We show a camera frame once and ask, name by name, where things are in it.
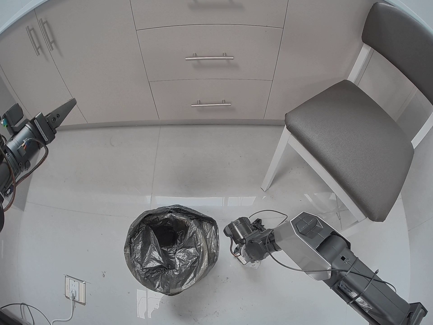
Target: white power cord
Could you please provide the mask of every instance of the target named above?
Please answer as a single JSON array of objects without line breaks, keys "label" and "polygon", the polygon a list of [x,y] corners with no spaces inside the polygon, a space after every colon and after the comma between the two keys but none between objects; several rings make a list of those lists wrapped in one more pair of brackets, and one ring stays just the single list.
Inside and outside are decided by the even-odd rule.
[{"label": "white power cord", "polygon": [[69,298],[71,299],[71,316],[68,319],[54,319],[51,322],[51,325],[54,324],[54,322],[68,322],[69,320],[72,319],[72,316],[74,315],[74,300],[75,300],[75,290],[72,290],[69,293]]}]

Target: tile floor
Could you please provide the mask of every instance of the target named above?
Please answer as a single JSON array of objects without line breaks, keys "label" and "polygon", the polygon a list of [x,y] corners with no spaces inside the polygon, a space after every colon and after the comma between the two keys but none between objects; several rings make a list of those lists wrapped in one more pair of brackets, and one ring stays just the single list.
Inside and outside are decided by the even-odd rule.
[{"label": "tile floor", "polygon": [[[229,253],[224,226],[259,210],[290,217],[308,211],[337,230],[354,221],[290,148],[272,186],[267,192],[260,189],[281,130],[219,125],[58,132],[47,161],[32,178],[20,217],[13,248],[18,266],[14,297],[18,294],[20,302],[39,307],[50,319],[67,316],[68,274],[87,282],[87,304],[76,306],[71,325],[365,324],[324,283],[270,259],[258,269],[245,268]],[[167,204],[212,216],[220,239],[219,260],[208,276],[171,297],[146,290],[123,256],[132,221]],[[260,217],[267,227],[281,219],[272,212]],[[352,247],[407,298],[409,243],[401,199],[380,225],[352,236]],[[284,253],[277,257],[295,266]]]}]

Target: chair seat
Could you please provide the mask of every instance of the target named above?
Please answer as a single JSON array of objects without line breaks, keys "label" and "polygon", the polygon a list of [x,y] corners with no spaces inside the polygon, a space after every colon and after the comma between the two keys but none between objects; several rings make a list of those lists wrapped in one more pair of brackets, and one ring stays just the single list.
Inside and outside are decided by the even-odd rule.
[{"label": "chair seat", "polygon": [[293,136],[372,221],[384,221],[408,174],[414,149],[396,122],[344,80],[286,114]]}]

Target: drawer handle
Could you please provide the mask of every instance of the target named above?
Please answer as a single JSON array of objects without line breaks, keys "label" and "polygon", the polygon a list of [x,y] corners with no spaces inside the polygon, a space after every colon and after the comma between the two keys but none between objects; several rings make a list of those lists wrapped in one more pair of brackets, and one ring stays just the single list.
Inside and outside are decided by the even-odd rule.
[{"label": "drawer handle", "polygon": [[222,56],[198,57],[197,53],[192,54],[192,57],[185,57],[185,60],[233,60],[234,56],[228,56],[226,52]]},{"label": "drawer handle", "polygon": [[29,26],[26,26],[25,27],[25,29],[26,29],[26,31],[27,31],[27,35],[29,35],[29,38],[30,38],[30,42],[31,42],[31,44],[32,44],[32,46],[33,46],[33,49],[35,50],[35,52],[36,52],[36,56],[39,56],[39,50],[41,49],[41,45],[39,45],[39,46],[36,46],[36,42],[35,42],[35,39],[33,38],[33,35],[32,35],[32,31],[34,31],[34,29],[33,28],[29,28]]},{"label": "drawer handle", "polygon": [[54,50],[54,48],[53,48],[54,40],[51,41],[51,40],[50,40],[50,37],[48,36],[47,30],[46,30],[46,28],[45,28],[45,24],[46,24],[46,23],[47,23],[47,20],[44,22],[44,21],[42,20],[42,18],[39,19],[39,26],[40,26],[40,28],[41,28],[42,35],[44,36],[45,43],[47,44],[48,49],[49,49],[50,51],[53,51],[53,50]]},{"label": "drawer handle", "polygon": [[200,100],[197,100],[196,104],[192,104],[191,107],[212,107],[212,106],[231,106],[230,102],[226,102],[223,100],[222,102],[218,102],[216,104],[202,104]]}]

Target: trash can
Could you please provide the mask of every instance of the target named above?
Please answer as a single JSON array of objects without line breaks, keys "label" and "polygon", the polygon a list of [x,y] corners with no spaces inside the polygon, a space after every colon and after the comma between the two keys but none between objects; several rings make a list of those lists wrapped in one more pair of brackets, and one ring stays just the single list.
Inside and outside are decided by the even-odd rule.
[{"label": "trash can", "polygon": [[142,213],[131,224],[125,259],[146,288],[176,295],[205,277],[218,260],[216,221],[173,205]]}]

